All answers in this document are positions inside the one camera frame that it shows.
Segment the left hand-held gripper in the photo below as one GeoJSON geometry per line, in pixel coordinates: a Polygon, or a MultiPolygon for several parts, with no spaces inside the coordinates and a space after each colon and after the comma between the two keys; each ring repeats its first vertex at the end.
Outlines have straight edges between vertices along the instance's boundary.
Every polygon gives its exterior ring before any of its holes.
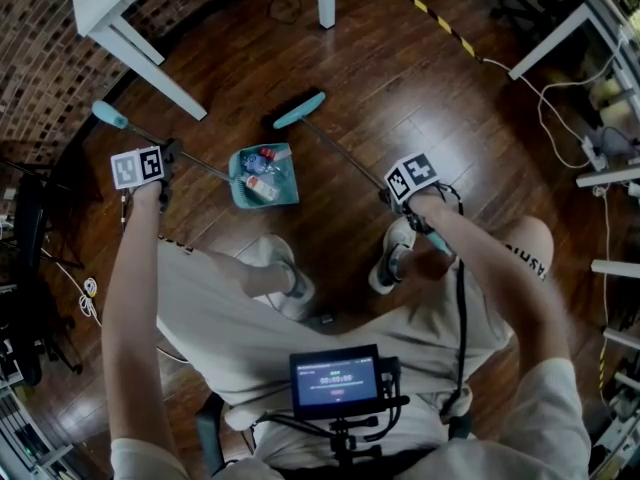
{"type": "Polygon", "coordinates": [[[181,153],[182,143],[170,139],[161,146],[154,145],[113,155],[110,161],[115,188],[133,193],[142,186],[159,181],[160,211],[164,212],[171,198],[173,164],[181,153]]]}

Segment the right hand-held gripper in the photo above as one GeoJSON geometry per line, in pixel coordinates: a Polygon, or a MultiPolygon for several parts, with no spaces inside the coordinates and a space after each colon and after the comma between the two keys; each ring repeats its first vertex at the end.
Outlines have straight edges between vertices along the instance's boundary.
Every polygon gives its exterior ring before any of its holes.
{"type": "Polygon", "coordinates": [[[412,153],[396,161],[382,177],[379,197],[393,213],[405,217],[411,229],[419,234],[433,234],[433,228],[409,206],[414,194],[429,187],[446,200],[439,176],[426,154],[412,153]]]}

